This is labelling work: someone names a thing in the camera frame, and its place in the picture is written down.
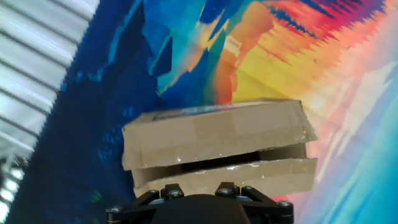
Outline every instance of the box flap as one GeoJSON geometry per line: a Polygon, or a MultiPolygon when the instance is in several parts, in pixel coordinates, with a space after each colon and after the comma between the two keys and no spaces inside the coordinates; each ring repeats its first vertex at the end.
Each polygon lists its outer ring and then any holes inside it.
{"type": "Polygon", "coordinates": [[[203,170],[148,182],[134,189],[136,195],[178,183],[185,195],[214,194],[221,182],[234,182],[260,190],[269,197],[312,189],[317,159],[283,159],[203,170]]]}
{"type": "Polygon", "coordinates": [[[126,125],[123,135],[125,169],[171,166],[317,139],[297,100],[144,114],[126,125]]]}

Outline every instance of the white slatted panel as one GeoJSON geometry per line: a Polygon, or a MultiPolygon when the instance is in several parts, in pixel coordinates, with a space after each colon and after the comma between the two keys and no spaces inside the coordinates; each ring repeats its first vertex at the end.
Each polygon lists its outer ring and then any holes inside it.
{"type": "Polygon", "coordinates": [[[99,0],[0,0],[0,220],[99,0]]]}

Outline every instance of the blue paint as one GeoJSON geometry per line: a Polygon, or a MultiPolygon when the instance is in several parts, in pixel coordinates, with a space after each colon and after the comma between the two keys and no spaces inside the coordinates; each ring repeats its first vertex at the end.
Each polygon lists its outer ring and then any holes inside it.
{"type": "Polygon", "coordinates": [[[310,37],[315,37],[315,35],[306,30],[304,26],[301,26],[295,20],[293,20],[285,10],[276,9],[273,6],[269,6],[268,8],[271,10],[271,14],[278,20],[287,22],[287,26],[292,26],[294,29],[301,31],[304,34],[308,34],[310,37]]]}
{"type": "Polygon", "coordinates": [[[209,40],[211,40],[218,31],[224,26],[225,22],[233,17],[236,12],[239,10],[239,8],[242,6],[244,0],[234,0],[230,4],[225,5],[225,8],[223,8],[224,13],[221,15],[216,27],[214,28],[213,32],[210,35],[209,40]]]}
{"type": "Polygon", "coordinates": [[[142,4],[141,0],[134,1],[134,4],[131,6],[129,13],[123,19],[123,24],[120,25],[116,29],[116,32],[113,36],[111,49],[109,50],[108,63],[114,63],[116,51],[119,47],[119,40],[120,40],[121,34],[126,30],[127,25],[129,25],[129,23],[130,23],[132,15],[134,15],[136,9],[138,8],[138,6],[140,4],[142,4]]]}
{"type": "Polygon", "coordinates": [[[232,2],[234,0],[207,0],[199,21],[211,24],[232,2]]]}
{"type": "Polygon", "coordinates": [[[163,48],[158,60],[156,61],[155,67],[152,71],[154,77],[159,77],[172,70],[172,57],[173,57],[173,38],[171,37],[166,46],[163,48]]]}

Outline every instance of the abstract painting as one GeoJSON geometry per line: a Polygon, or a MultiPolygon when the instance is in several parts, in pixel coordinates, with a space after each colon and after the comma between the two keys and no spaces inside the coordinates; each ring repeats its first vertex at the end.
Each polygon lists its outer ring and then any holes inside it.
{"type": "Polygon", "coordinates": [[[7,223],[104,223],[135,199],[121,128],[143,112],[302,100],[320,140],[296,223],[398,223],[398,1],[102,0],[7,223]]]}

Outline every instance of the black mount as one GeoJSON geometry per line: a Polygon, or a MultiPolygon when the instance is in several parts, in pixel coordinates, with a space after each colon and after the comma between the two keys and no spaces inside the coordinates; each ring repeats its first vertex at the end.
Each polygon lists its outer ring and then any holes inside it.
{"type": "Polygon", "coordinates": [[[255,188],[222,182],[215,196],[184,197],[178,184],[166,185],[160,192],[150,190],[130,206],[108,209],[106,220],[108,224],[291,224],[294,214],[290,202],[275,202],[255,188]]]}

